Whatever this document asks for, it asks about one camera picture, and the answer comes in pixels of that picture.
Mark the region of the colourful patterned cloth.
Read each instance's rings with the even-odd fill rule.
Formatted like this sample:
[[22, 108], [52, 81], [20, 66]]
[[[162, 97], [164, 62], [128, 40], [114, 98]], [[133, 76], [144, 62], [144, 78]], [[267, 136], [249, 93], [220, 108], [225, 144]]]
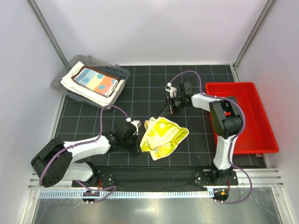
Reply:
[[153, 161], [169, 156], [189, 134], [187, 128], [180, 127], [165, 117], [146, 120], [144, 128], [140, 149], [142, 152], [149, 152]]

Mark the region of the white towel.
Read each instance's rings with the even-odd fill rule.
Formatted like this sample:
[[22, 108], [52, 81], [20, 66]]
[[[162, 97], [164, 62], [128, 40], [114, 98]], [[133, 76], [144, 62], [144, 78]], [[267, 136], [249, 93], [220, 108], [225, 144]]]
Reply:
[[77, 62], [60, 83], [68, 90], [100, 105], [112, 105], [122, 92], [125, 80]]

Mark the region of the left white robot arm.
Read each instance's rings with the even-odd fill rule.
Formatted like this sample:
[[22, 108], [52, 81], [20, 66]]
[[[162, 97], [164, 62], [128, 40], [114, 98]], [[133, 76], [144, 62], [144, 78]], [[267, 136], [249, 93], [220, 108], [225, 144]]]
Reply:
[[110, 132], [79, 141], [62, 141], [53, 138], [32, 159], [31, 166], [39, 177], [39, 184], [52, 187], [60, 181], [80, 181], [87, 186], [97, 185], [99, 171], [91, 162], [79, 163], [94, 155], [104, 155], [118, 151], [139, 153], [137, 146], [139, 120], [126, 121], [121, 127]]

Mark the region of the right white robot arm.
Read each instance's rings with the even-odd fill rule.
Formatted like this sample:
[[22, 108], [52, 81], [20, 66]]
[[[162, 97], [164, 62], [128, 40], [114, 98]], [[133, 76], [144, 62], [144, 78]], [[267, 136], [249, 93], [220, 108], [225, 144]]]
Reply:
[[212, 162], [210, 178], [216, 185], [227, 182], [232, 175], [232, 157], [237, 138], [245, 128], [244, 113], [234, 97], [218, 97], [206, 93], [194, 93], [191, 83], [184, 82], [179, 85], [180, 93], [168, 83], [165, 91], [166, 105], [163, 115], [173, 115], [181, 108], [193, 107], [210, 112], [213, 130], [217, 135], [217, 147]]

